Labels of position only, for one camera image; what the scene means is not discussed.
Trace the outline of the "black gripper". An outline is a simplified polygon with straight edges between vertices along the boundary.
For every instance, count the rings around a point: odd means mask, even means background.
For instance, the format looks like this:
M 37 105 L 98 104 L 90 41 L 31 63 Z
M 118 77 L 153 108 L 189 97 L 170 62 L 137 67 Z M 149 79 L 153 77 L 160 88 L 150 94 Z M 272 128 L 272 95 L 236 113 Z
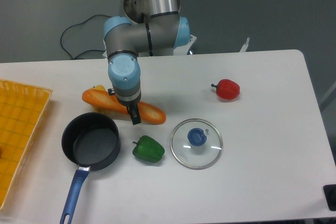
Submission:
M 140 112 L 138 109 L 138 103 L 141 100 L 141 90 L 139 89 L 135 94 L 131 96 L 121 96 L 117 94 L 113 88 L 107 90 L 109 96 L 115 96 L 118 102 L 127 107 L 127 112 L 131 118 L 132 124 L 137 125 L 141 123 Z

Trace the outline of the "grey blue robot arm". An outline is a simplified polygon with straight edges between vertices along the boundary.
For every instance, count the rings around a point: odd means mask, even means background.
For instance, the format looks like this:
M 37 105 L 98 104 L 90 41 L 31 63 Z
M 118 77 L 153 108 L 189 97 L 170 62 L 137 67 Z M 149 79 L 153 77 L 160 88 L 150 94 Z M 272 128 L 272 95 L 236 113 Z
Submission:
M 147 0 L 144 20 L 134 24 L 128 17 L 109 18 L 103 27 L 108 76 L 117 101 L 126 108 L 133 124 L 144 119 L 139 112 L 140 53 L 187 45 L 191 32 L 186 17 L 179 15 L 177 0 Z

